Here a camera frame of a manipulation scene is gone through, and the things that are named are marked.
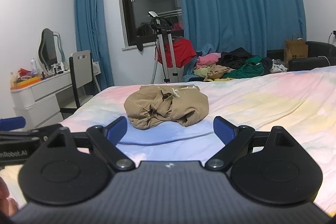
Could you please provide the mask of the person left hand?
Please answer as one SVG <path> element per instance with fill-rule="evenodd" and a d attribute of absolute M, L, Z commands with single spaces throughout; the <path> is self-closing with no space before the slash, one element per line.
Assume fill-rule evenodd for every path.
<path fill-rule="evenodd" d="M 9 189 L 2 178 L 0 178 L 0 208 L 1 212 L 7 217 L 19 211 L 18 203 L 10 197 Z"/>

